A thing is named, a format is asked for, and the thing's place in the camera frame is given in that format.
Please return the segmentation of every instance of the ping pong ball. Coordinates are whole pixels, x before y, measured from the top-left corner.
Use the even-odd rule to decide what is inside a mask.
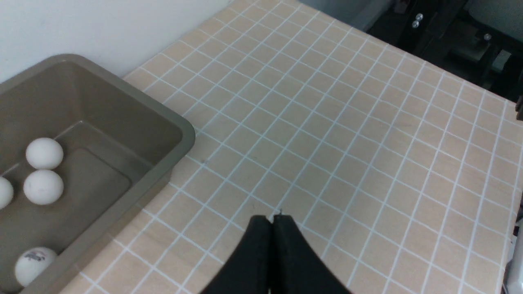
[[[0,177],[0,209],[6,207],[11,202],[14,193],[11,183]]]
[[[60,198],[63,191],[62,178],[57,173],[46,169],[31,173],[24,181],[24,193],[27,199],[34,204],[51,204]]]
[[[62,162],[64,151],[53,139],[39,138],[27,146],[26,158],[36,169],[54,169]]]
[[[27,287],[56,259],[56,253],[45,247],[25,251],[16,262],[15,277],[20,285]]]

